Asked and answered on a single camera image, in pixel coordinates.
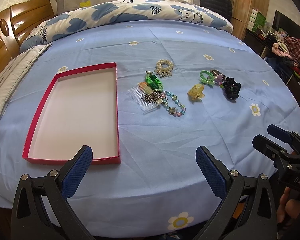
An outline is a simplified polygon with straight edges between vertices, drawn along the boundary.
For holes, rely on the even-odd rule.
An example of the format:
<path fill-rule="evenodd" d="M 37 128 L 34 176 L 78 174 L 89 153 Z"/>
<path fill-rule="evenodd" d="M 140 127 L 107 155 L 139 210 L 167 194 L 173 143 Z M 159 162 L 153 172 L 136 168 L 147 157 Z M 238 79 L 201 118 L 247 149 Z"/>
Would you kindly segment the person's right hand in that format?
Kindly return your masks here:
<path fill-rule="evenodd" d="M 300 214 L 300 201 L 290 198 L 291 189 L 286 187 L 280 198 L 279 207 L 276 212 L 277 222 L 282 223 L 286 215 L 297 219 Z"/>

